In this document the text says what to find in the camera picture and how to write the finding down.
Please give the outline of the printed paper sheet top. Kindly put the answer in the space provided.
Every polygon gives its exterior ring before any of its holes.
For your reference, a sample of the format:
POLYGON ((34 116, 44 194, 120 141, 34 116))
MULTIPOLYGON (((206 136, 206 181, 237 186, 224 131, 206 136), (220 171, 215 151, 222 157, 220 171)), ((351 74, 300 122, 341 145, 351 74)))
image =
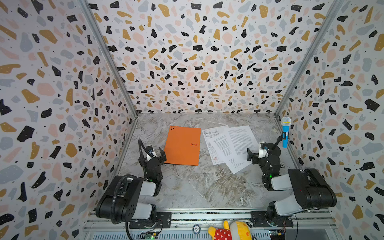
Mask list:
POLYGON ((259 151, 259 143, 250 126, 227 128, 226 137, 231 151, 229 160, 232 165, 248 162, 247 149, 252 153, 259 151))

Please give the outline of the orange folder black inside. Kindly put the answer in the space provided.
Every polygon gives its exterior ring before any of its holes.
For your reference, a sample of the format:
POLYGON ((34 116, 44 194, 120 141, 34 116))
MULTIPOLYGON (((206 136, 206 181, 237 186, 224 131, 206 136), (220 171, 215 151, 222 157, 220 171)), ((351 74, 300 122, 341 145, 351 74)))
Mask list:
POLYGON ((198 166, 201 129, 170 126, 165 145, 165 164, 198 166))

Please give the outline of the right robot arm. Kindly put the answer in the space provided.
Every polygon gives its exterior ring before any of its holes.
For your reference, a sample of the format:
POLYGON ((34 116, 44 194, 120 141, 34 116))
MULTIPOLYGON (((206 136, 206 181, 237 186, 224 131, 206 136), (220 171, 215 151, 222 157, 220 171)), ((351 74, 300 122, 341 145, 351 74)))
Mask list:
POLYGON ((258 217, 256 222, 266 221, 272 227, 279 227, 289 224, 295 214, 336 206, 336 194, 318 170, 288 169, 281 175, 280 155, 280 148, 272 143, 261 143, 258 153, 247 148, 247 161, 260 167, 262 183, 268 191, 293 191, 283 200, 270 202, 264 216, 258 217))

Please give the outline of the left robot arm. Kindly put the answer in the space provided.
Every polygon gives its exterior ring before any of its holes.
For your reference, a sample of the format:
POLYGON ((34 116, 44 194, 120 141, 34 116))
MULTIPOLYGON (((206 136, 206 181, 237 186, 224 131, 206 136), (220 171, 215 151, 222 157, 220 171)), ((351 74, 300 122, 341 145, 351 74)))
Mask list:
POLYGON ((96 206, 98 218, 113 224, 137 223, 140 227, 152 228, 158 224, 157 208, 154 204, 140 203, 140 197, 156 197, 162 187, 161 165, 167 160, 166 153, 159 149, 157 156, 152 150, 139 157, 144 176, 115 176, 96 206))

